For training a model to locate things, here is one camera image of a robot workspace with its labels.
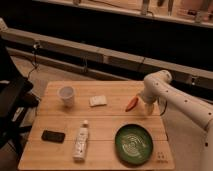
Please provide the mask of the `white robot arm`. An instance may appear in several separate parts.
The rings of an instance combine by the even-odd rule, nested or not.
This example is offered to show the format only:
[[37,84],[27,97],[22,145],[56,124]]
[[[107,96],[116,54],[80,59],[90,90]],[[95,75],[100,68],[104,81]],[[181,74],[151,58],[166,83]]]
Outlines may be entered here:
[[144,89],[139,97],[153,104],[158,97],[166,99],[207,132],[202,152],[200,171],[213,171],[213,105],[191,96],[170,85],[172,75],[161,70],[144,77]]

